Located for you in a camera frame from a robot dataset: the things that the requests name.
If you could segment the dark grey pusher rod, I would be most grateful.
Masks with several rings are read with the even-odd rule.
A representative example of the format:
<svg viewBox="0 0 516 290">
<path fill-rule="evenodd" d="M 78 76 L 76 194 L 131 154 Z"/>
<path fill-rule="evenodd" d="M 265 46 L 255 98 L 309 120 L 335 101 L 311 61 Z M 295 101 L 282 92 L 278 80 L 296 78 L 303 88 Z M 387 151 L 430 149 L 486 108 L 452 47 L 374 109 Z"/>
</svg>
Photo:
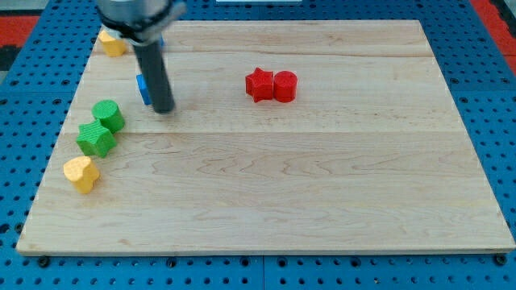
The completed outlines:
<svg viewBox="0 0 516 290">
<path fill-rule="evenodd" d="M 134 50 L 152 108 L 158 114 L 172 112 L 175 102 L 162 56 L 161 40 L 146 46 L 134 46 Z"/>
</svg>

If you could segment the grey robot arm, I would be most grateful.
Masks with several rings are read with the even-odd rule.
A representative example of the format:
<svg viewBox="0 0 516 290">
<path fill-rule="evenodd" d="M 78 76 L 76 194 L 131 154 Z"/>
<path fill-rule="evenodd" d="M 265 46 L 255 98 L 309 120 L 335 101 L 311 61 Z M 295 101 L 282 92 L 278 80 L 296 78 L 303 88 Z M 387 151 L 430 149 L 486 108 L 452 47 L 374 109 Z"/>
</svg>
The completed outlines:
<svg viewBox="0 0 516 290">
<path fill-rule="evenodd" d="M 168 114 L 175 102 L 161 48 L 161 34 L 187 10 L 174 0 L 97 0 L 103 26 L 135 51 L 154 111 Z"/>
</svg>

